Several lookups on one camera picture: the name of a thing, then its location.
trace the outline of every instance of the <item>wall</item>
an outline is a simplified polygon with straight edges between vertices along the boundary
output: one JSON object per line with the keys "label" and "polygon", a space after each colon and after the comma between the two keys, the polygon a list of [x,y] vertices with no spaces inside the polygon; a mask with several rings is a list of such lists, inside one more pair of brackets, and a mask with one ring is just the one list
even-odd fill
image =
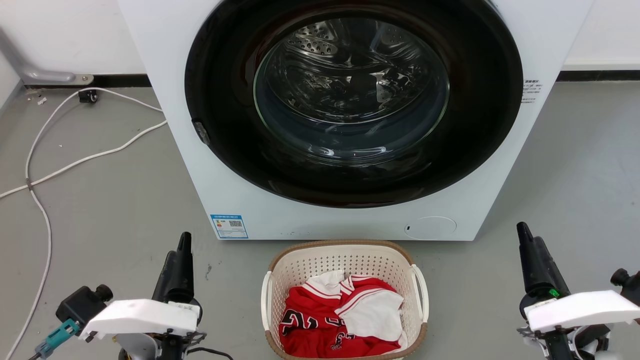
{"label": "wall", "polygon": [[0,113],[2,113],[4,103],[18,85],[18,80],[18,75],[13,71],[4,56],[0,54]]}
{"label": "wall", "polygon": [[[638,14],[638,0],[596,0],[564,69],[640,69]],[[42,68],[145,72],[116,0],[0,0],[0,26]]]}
{"label": "wall", "polygon": [[563,70],[640,70],[640,1],[596,0]]}

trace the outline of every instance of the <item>white basket handle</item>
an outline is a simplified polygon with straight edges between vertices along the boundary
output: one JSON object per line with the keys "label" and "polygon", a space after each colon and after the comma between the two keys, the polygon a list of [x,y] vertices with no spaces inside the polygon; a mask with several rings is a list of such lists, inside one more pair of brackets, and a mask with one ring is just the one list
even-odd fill
{"label": "white basket handle", "polygon": [[[418,300],[418,304],[422,304],[422,309],[418,308],[418,312],[422,317],[422,322],[427,322],[427,320],[429,319],[429,293],[427,292],[427,282],[424,280],[424,276],[422,276],[420,268],[415,266],[415,264],[411,266],[411,270],[413,270],[413,285],[415,286],[415,297]],[[420,294],[422,294],[422,299],[420,299],[420,295],[418,295],[418,286],[420,286]]]}
{"label": "white basket handle", "polygon": [[260,310],[262,311],[262,327],[265,331],[269,330],[271,322],[271,297],[269,290],[271,288],[271,272],[267,271],[262,281],[262,293],[260,294]]}

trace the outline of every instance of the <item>clothes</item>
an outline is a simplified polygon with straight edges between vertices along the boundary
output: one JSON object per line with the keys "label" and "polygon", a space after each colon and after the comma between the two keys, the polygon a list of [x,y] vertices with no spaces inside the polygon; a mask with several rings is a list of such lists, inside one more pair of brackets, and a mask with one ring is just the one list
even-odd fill
{"label": "clothes", "polygon": [[342,270],[311,277],[289,289],[278,326],[287,354],[298,357],[361,357],[407,347],[400,324],[403,298],[382,280]]}

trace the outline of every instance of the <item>front-loading washing machine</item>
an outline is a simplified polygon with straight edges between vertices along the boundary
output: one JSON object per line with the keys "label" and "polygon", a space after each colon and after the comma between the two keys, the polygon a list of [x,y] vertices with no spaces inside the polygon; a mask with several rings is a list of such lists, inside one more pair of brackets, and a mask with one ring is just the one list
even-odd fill
{"label": "front-loading washing machine", "polygon": [[120,0],[219,239],[473,240],[592,0]]}

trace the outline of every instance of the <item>beige plastic basket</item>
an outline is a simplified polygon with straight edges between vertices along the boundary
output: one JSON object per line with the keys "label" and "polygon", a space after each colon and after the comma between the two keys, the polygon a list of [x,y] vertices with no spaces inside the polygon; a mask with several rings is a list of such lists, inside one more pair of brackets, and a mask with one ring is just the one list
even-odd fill
{"label": "beige plastic basket", "polygon": [[308,359],[282,350],[278,324],[285,310],[289,288],[302,285],[309,277],[343,269],[345,275],[368,275],[389,283],[404,297],[400,319],[408,348],[393,354],[358,357],[367,360],[402,359],[414,352],[427,334],[429,295],[422,272],[411,256],[388,241],[328,240],[292,246],[271,262],[262,282],[260,306],[267,342],[282,359]]}

